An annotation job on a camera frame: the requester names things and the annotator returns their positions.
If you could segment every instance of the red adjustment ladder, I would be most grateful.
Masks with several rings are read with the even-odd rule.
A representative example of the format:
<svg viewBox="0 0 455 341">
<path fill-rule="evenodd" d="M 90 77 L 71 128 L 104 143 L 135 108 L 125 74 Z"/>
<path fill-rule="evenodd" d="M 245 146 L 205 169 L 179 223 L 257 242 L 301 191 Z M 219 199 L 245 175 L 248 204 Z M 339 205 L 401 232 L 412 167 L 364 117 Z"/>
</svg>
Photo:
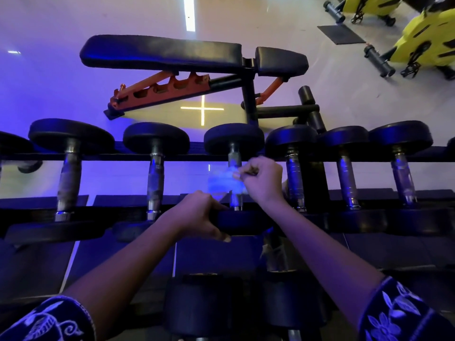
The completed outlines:
<svg viewBox="0 0 455 341">
<path fill-rule="evenodd" d="M 158 85 L 160 81 L 167 78 L 170 78 L 167 84 Z M 174 73 L 162 71 L 129 87 L 121 84 L 120 88 L 114 91 L 110 105 L 118 111 L 140 108 L 148 104 L 209 91 L 209 82 L 208 74 L 201 76 L 191 72 L 188 79 L 177 80 Z"/>
<path fill-rule="evenodd" d="M 276 78 L 267 89 L 262 93 L 256 93 L 256 106 L 262 105 L 264 102 L 280 87 L 283 83 L 287 82 L 284 78 Z M 242 102 L 242 109 L 245 109 L 245 103 Z"/>
</svg>

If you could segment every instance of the black floor mat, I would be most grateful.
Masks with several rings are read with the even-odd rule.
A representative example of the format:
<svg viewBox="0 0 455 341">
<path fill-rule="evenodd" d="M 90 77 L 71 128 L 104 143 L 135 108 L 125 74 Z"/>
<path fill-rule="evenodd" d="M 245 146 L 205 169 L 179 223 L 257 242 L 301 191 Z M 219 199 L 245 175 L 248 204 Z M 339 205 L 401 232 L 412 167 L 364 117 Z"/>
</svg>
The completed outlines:
<svg viewBox="0 0 455 341">
<path fill-rule="evenodd" d="M 353 30 L 346 25 L 325 25 L 318 28 L 336 45 L 365 43 Z"/>
</svg>

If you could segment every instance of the forearm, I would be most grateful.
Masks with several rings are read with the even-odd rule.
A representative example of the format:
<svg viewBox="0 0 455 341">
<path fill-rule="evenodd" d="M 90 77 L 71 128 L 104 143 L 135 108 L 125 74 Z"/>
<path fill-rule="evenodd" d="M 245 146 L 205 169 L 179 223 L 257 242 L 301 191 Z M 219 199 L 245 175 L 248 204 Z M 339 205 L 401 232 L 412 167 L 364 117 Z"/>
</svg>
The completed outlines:
<svg viewBox="0 0 455 341">
<path fill-rule="evenodd" d="M 176 227 L 159 219 L 63 292 L 88 310 L 99 340 L 105 339 L 118 315 L 176 240 Z"/>
<path fill-rule="evenodd" d="M 346 318 L 357 326 L 384 275 L 319 229 L 286 201 L 263 206 Z"/>
</svg>

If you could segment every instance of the sleeve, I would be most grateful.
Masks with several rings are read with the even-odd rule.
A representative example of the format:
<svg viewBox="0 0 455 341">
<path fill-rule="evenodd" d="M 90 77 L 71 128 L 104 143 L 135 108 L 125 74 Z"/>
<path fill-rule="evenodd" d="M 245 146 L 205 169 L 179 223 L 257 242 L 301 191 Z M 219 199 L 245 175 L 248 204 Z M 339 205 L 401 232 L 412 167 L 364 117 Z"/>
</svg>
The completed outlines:
<svg viewBox="0 0 455 341">
<path fill-rule="evenodd" d="M 455 327 L 389 276 L 360 321 L 359 340 L 455 340 Z"/>
<path fill-rule="evenodd" d="M 44 301 L 0 335 L 0 341 L 96 341 L 88 311 L 76 300 L 56 296 Z"/>
</svg>

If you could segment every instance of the floor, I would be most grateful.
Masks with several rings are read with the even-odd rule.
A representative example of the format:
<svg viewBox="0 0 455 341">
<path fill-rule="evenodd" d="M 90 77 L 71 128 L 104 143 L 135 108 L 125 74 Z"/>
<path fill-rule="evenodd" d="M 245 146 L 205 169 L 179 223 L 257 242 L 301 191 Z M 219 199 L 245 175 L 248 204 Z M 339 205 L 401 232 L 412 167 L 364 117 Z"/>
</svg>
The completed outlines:
<svg viewBox="0 0 455 341">
<path fill-rule="evenodd" d="M 103 110 L 112 91 L 155 72 L 87 68 L 80 62 L 79 51 L 95 34 L 142 34 L 240 43 L 245 57 L 253 57 L 257 46 L 304 53 L 310 63 L 308 72 L 280 87 L 265 106 L 299 104 L 298 89 L 309 85 L 327 129 L 351 125 L 373 129 L 421 120 L 429 125 L 435 145 L 443 146 L 455 136 L 455 83 L 445 81 L 434 69 L 420 71 L 413 80 L 399 74 L 388 80 L 380 78 L 363 57 L 364 45 L 336 46 L 317 28 L 334 24 L 322 7 L 324 1 L 0 0 L 0 130 L 27 137 L 34 120 L 55 117 L 93 124 L 121 140 L 129 124 L 156 121 L 184 129 L 191 141 L 202 141 L 213 126 L 245 122 L 239 89 L 208 95 L 206 107 L 224 110 L 208 110 L 204 119 L 198 110 L 181 109 L 200 107 L 201 97 L 197 97 L 109 121 Z M 395 11 L 393 28 L 375 17 L 365 17 L 361 25 L 346 24 L 384 52 L 416 15 L 402 4 Z M 193 20 L 195 31 L 191 31 Z M 256 92 L 264 91 L 272 80 L 257 77 Z M 290 118 L 261 120 L 260 126 L 268 133 L 291 123 Z M 206 190 L 210 173 L 225 166 L 166 163 L 164 194 Z M 97 194 L 145 194 L 146 162 L 84 162 L 83 167 L 80 194 L 90 196 L 89 206 Z M 49 161 L 37 172 L 24 175 L 14 165 L 5 165 L 0 198 L 55 196 L 60 168 L 61 162 Z M 339 189 L 335 163 L 325 163 L 325 168 L 329 189 Z M 419 190 L 455 189 L 454 169 L 453 163 L 411 163 Z M 388 163 L 354 163 L 354 170 L 359 188 L 395 189 Z"/>
</svg>

